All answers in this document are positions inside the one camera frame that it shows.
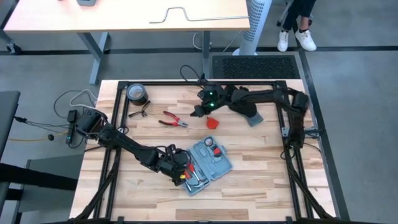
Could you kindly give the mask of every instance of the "black metal frame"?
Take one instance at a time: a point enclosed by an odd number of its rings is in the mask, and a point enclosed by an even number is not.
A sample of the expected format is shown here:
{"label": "black metal frame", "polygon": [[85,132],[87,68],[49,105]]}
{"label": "black metal frame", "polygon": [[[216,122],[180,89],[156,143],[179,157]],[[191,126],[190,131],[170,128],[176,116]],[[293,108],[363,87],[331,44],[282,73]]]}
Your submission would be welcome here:
{"label": "black metal frame", "polygon": [[[267,85],[271,86],[273,89],[275,88],[283,88],[287,87],[287,84],[285,81],[228,81],[228,82],[218,82],[220,85],[228,85],[228,84],[233,84],[233,85]],[[121,101],[121,96],[123,93],[123,90],[126,89],[129,85],[134,84],[134,82],[128,82],[128,81],[120,81],[118,83],[118,89],[116,92],[116,99],[114,102],[114,108],[113,108],[113,114],[112,114],[112,120],[111,123],[115,126],[116,120],[118,118],[118,112],[119,112],[119,106],[120,106],[120,101]],[[195,86],[197,85],[197,82],[176,82],[176,81],[162,81],[162,82],[140,82],[140,84],[143,85],[167,85],[167,86],[177,86],[177,85],[188,85],[188,86]],[[127,97],[125,97],[124,100],[124,105],[123,105],[123,112],[122,112],[122,117],[121,117],[121,122],[119,127],[125,127],[126,123],[126,118],[127,118],[127,112],[128,112],[128,107],[129,107],[129,100]],[[282,128],[285,127],[285,121],[283,117],[283,111],[279,106],[276,106],[277,108],[277,114],[278,114],[278,119],[279,119],[279,126],[280,126],[280,131],[282,135],[282,140],[284,141],[285,137],[283,137],[282,134]],[[285,160],[287,164],[287,168],[289,168],[289,163],[292,163],[292,158],[290,155],[288,146],[284,144],[284,152],[285,152]],[[101,179],[99,182],[99,188],[101,185],[104,183],[104,180],[107,176],[108,173],[108,167],[109,167],[109,160],[110,160],[110,154],[111,150],[106,149],[105,152],[105,157],[103,161],[103,167],[101,170]],[[298,167],[298,173],[300,176],[300,179],[302,183],[304,184],[305,187],[307,187],[307,181],[305,179],[305,171],[303,168],[303,162],[302,162],[302,156],[300,153],[300,150],[295,151],[296,154],[296,162],[297,162],[297,167]],[[114,163],[116,164],[116,171],[118,172],[119,170],[119,164],[120,164],[120,158],[121,158],[121,148],[116,149],[116,155],[114,157]],[[117,172],[116,175],[113,177],[112,182],[109,187],[109,197],[107,201],[107,206],[106,206],[106,213],[105,213],[105,218],[111,218],[112,210],[113,210],[113,201],[114,201],[114,195],[116,191],[116,183],[117,183]],[[299,204],[299,197],[297,195],[297,187],[294,179],[289,176],[289,184],[290,184],[290,191],[292,194],[292,201],[293,201],[293,206],[294,206],[294,211],[295,211],[295,216],[296,219],[299,219],[302,217],[301,211],[300,211],[300,204]],[[305,198],[305,207],[307,211],[307,217],[308,218],[313,218],[313,212],[312,212],[312,206],[310,205],[309,201],[307,198]],[[95,207],[94,210],[94,217],[93,218],[99,218],[100,214],[100,209],[101,209],[101,201],[98,202],[98,204]],[[122,217],[119,217],[120,220],[118,222],[112,222],[112,223],[197,223],[197,222],[134,222],[134,221],[122,221]],[[247,223],[247,222],[213,222],[213,223]],[[272,223],[272,224],[285,224],[285,223],[291,223],[291,217],[287,217],[286,221],[280,221],[280,222],[267,222],[267,223]]]}
{"label": "black metal frame", "polygon": [[[296,32],[299,29],[297,21],[293,24],[293,31]],[[326,164],[325,170],[328,175],[329,189],[331,190],[331,196],[333,197],[333,203],[335,205],[336,215],[344,221],[349,221],[349,214],[347,204],[343,195],[343,189],[341,188],[340,179],[338,177],[337,168],[333,153],[328,138],[328,132],[325,128],[325,122],[323,121],[322,111],[319,105],[317,91],[313,83],[310,65],[308,64],[307,56],[302,48],[300,42],[296,39],[298,48],[298,55],[301,60],[304,71],[304,79],[308,86],[308,94],[311,99],[311,106],[314,116],[316,117],[316,125],[319,130],[323,130],[323,134],[320,136],[320,144],[322,150],[322,156],[324,164]],[[377,46],[377,47],[322,47],[318,48],[318,51],[364,51],[364,50],[398,50],[398,46]]]}

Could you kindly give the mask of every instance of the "gray tape roll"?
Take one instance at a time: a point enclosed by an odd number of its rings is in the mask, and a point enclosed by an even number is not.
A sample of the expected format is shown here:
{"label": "gray tape roll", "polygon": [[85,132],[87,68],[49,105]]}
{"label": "gray tape roll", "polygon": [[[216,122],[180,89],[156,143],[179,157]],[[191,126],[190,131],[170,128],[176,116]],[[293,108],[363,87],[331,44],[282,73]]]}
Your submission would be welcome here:
{"label": "gray tape roll", "polygon": [[127,97],[136,106],[144,105],[148,101],[148,93],[141,84],[133,84],[127,89]]}

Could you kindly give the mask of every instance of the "red-handled pliers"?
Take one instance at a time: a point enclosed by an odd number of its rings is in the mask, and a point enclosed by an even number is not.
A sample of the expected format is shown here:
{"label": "red-handled pliers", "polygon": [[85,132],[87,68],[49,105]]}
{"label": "red-handled pliers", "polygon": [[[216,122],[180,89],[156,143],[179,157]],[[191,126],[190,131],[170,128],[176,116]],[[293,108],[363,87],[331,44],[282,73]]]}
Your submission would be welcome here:
{"label": "red-handled pliers", "polygon": [[188,123],[182,121],[179,117],[175,116],[174,114],[167,112],[167,111],[163,111],[163,114],[169,115],[170,117],[174,118],[174,122],[165,122],[165,121],[159,121],[160,124],[164,124],[164,125],[170,125],[170,126],[181,126],[181,127],[188,127]]}

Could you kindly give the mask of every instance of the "gray tool case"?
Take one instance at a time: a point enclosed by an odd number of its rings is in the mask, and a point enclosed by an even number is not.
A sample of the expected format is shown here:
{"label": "gray tool case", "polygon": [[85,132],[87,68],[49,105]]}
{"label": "gray tool case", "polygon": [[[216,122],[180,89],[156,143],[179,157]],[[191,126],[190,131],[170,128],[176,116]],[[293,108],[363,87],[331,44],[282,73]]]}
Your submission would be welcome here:
{"label": "gray tool case", "polygon": [[77,3],[81,6],[94,6],[96,0],[77,0]]}
{"label": "gray tool case", "polygon": [[[216,147],[221,150],[219,157],[216,157],[213,152]],[[183,187],[190,196],[197,194],[209,186],[212,181],[219,179],[232,169],[232,164],[226,156],[224,146],[217,144],[213,136],[205,137],[188,151],[191,154],[191,164],[195,168],[195,173],[201,180],[198,181],[195,175],[189,172],[192,177],[186,180]]]}

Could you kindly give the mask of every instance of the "red cap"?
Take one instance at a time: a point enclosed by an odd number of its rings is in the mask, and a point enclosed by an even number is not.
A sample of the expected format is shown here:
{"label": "red cap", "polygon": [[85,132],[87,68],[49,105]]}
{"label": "red cap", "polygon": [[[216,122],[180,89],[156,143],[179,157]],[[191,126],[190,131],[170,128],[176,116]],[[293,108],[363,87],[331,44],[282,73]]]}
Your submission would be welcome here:
{"label": "red cap", "polygon": [[208,129],[216,129],[219,123],[216,119],[207,117],[206,126]]}
{"label": "red cap", "polygon": [[219,148],[215,148],[213,153],[215,156],[219,156],[219,155],[221,155],[221,150]]}

